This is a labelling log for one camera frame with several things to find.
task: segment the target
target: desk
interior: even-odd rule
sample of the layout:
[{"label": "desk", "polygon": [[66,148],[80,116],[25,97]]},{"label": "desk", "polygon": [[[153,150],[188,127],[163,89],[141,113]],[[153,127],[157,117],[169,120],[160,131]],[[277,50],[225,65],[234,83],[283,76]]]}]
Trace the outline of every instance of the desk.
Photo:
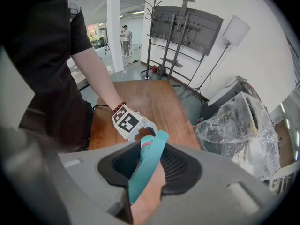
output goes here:
[{"label": "desk", "polygon": [[[199,149],[192,125],[169,81],[126,81],[113,83],[122,101],[129,108],[140,111],[158,130],[169,134],[168,142]],[[98,99],[97,104],[105,104]],[[126,140],[113,126],[111,109],[95,109],[90,133],[89,149],[98,149]],[[142,224],[160,203],[161,187],[165,184],[165,172],[159,163],[147,187],[131,206],[134,224]]]},{"label": "desk", "polygon": [[[169,134],[170,143],[199,149],[192,125],[169,81],[124,81],[113,83],[122,101]],[[106,104],[98,99],[97,104]],[[113,126],[111,109],[97,107],[90,132],[89,149],[98,149],[126,140]]]}]

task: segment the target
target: clear plastic bag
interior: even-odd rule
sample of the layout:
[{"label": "clear plastic bag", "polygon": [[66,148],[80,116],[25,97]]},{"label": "clear plastic bag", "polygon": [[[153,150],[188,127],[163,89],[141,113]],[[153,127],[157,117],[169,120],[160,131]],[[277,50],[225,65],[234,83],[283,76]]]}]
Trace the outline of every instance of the clear plastic bag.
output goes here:
[{"label": "clear plastic bag", "polygon": [[279,168],[278,138],[265,107],[240,92],[195,127],[203,150],[230,158],[261,180]]}]

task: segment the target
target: black sleeve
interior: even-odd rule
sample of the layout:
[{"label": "black sleeve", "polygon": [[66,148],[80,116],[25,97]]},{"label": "black sleeve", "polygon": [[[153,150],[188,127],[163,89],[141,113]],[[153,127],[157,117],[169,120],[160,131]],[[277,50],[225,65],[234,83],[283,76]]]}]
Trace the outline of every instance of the black sleeve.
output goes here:
[{"label": "black sleeve", "polygon": [[89,37],[86,32],[86,26],[84,23],[83,12],[80,12],[72,20],[71,24],[71,55],[80,53],[87,50],[93,45],[90,43]]}]

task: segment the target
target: beaded bracelet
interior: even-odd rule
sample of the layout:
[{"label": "beaded bracelet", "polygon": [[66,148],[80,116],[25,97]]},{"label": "beaded bracelet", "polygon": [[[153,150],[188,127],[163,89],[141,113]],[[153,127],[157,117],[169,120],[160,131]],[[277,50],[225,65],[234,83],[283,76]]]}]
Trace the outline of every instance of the beaded bracelet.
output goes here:
[{"label": "beaded bracelet", "polygon": [[114,115],[126,102],[122,102],[119,106],[117,106],[113,111],[112,114]]}]

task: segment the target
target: person in white shirt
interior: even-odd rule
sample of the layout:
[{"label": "person in white shirt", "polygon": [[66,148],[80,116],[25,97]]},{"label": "person in white shirt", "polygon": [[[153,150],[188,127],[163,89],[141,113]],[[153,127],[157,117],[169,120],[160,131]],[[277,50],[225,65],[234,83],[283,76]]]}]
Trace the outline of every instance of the person in white shirt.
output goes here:
[{"label": "person in white shirt", "polygon": [[124,32],[122,34],[123,37],[123,51],[124,51],[124,57],[128,58],[129,57],[129,43],[130,43],[130,31],[128,30],[128,26],[124,25],[123,26]]}]

